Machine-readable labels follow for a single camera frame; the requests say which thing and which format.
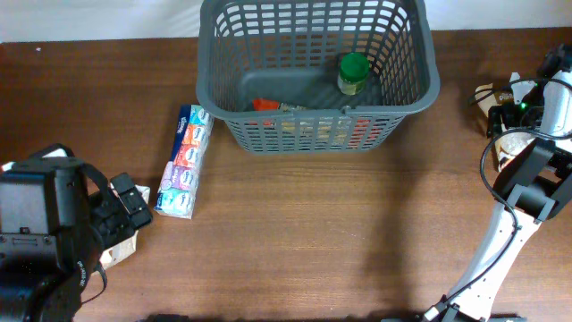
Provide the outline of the white brown panko bag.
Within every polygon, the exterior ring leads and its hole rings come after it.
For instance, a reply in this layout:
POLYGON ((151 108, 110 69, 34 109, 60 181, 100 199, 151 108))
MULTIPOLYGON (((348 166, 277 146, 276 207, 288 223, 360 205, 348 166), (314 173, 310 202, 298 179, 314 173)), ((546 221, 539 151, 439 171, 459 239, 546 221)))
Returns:
MULTIPOLYGON (((495 89, 493 84, 485 84, 475 89, 475 94, 469 99, 470 104, 477 104, 487 118, 487 112, 496 102, 493 95, 499 91, 511 91, 514 101, 519 103, 520 100, 535 86, 539 85, 533 80, 522 81, 509 85, 508 89, 495 89)), ((531 134, 516 133, 504 136, 494 143, 494 155, 496 157, 495 164, 498 171, 503 170, 526 146, 533 141, 531 134)))

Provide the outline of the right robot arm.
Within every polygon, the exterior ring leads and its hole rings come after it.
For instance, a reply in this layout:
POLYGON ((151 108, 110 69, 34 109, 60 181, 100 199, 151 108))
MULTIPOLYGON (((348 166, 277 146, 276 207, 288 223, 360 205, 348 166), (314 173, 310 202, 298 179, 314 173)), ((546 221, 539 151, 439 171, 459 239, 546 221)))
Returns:
POLYGON ((484 186, 492 220, 466 272, 420 321, 490 321, 492 306, 517 255, 542 223, 571 201, 571 46, 546 54, 533 78, 512 73, 496 89, 475 90, 487 117, 499 174, 484 186))

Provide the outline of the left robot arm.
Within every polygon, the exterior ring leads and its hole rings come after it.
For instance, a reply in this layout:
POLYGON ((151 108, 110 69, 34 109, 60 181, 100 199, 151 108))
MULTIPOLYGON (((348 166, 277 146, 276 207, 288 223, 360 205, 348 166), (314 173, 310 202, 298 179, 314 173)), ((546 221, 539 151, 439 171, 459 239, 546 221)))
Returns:
POLYGON ((152 222, 131 177, 107 179, 62 144, 1 173, 1 319, 71 321, 101 256, 152 222))

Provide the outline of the grey plastic shopping basket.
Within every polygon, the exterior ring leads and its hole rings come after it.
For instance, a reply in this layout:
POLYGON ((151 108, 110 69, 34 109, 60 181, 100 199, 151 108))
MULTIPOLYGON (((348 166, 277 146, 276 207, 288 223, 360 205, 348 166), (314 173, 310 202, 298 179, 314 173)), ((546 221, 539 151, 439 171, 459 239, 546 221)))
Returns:
POLYGON ((198 102, 258 154, 378 147, 431 106, 440 78, 423 0, 205 1, 198 102), (365 88, 341 93, 343 56, 370 63, 365 88))

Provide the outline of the brown white snack bag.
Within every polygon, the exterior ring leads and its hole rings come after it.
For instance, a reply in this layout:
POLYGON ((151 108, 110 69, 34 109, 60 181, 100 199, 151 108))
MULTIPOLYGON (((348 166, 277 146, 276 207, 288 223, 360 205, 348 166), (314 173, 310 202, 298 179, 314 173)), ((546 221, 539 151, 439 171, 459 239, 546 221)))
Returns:
POLYGON ((139 232, 136 231, 129 239, 120 242, 102 253, 100 262, 103 269, 108 269, 119 264, 136 252, 138 233, 139 232))

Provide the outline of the green lidded glass jar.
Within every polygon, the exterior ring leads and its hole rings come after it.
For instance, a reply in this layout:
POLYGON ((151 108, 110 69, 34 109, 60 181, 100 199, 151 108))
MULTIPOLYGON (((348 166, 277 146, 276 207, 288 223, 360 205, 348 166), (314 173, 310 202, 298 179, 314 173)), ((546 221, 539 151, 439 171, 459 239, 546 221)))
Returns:
POLYGON ((367 58, 356 52, 342 57, 339 66, 337 84, 342 94, 354 96, 366 86, 366 79, 370 71, 367 58))

